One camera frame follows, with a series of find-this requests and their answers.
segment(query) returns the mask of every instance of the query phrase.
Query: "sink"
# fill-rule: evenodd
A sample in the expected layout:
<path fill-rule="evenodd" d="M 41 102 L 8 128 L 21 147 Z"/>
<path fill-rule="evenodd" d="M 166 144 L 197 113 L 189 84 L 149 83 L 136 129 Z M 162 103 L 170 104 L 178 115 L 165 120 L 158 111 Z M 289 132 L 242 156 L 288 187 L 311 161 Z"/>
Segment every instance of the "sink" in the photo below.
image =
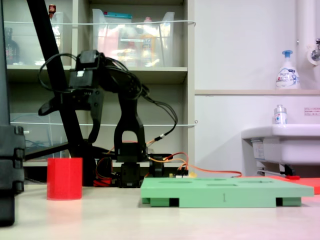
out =
<path fill-rule="evenodd" d="M 242 131 L 260 162 L 320 165 L 320 124 L 273 124 Z"/>

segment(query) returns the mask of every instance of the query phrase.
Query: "white table surface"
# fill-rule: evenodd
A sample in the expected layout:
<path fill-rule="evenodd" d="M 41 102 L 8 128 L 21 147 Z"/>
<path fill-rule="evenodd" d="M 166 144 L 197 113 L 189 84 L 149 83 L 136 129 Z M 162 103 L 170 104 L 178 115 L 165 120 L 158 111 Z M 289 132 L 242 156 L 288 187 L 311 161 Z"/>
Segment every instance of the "white table surface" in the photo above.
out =
<path fill-rule="evenodd" d="M 302 207 L 151 208 L 139 189 L 85 187 L 73 201 L 46 193 L 46 185 L 25 186 L 0 240 L 320 240 L 320 195 Z"/>

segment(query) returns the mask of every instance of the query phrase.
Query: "green foam tray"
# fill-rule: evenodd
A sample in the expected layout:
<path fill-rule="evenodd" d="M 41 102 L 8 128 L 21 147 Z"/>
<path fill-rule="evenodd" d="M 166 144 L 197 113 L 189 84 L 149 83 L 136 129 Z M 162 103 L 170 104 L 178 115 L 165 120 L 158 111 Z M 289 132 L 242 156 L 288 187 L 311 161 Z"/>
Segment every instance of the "green foam tray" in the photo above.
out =
<path fill-rule="evenodd" d="M 152 178 L 141 186 L 143 204 L 180 208 L 301 206 L 314 189 L 273 178 Z"/>

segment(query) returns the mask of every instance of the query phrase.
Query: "clear plastic container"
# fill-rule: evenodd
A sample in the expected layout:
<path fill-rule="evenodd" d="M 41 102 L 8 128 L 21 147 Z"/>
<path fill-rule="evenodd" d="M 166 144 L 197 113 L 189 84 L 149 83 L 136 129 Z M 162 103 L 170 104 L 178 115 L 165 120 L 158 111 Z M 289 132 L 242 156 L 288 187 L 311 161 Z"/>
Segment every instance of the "clear plastic container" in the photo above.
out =
<path fill-rule="evenodd" d="M 174 12 L 163 23 L 108 24 L 99 9 L 93 9 L 93 49 L 119 60 L 127 67 L 173 67 Z"/>
<path fill-rule="evenodd" d="M 30 153 L 41 148 L 67 142 L 65 129 L 59 112 L 53 112 L 46 116 L 37 113 L 11 113 L 11 124 L 23 127 L 25 136 L 25 152 Z M 69 151 L 64 150 L 37 158 L 38 161 L 46 161 L 47 158 L 69 157 Z"/>
<path fill-rule="evenodd" d="M 53 33 L 60 53 L 71 53 L 72 46 L 72 25 L 62 25 L 70 23 L 63 12 L 56 12 L 51 20 Z M 4 23 L 4 27 L 10 29 L 11 36 L 6 37 L 7 64 L 9 65 L 39 65 L 44 62 L 44 56 L 39 44 L 37 32 L 33 24 Z M 12 54 L 12 48 L 8 44 L 14 45 L 17 56 L 8 60 L 8 55 Z M 65 66 L 71 65 L 71 59 L 62 58 Z"/>

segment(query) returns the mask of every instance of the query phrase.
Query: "red cup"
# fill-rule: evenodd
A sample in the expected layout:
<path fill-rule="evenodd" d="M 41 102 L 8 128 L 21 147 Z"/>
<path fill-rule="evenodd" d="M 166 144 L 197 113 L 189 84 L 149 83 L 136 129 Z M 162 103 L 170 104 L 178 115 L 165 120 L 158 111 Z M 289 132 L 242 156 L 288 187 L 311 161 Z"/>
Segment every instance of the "red cup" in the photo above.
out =
<path fill-rule="evenodd" d="M 82 158 L 48 158 L 48 200 L 76 200 L 82 197 Z"/>

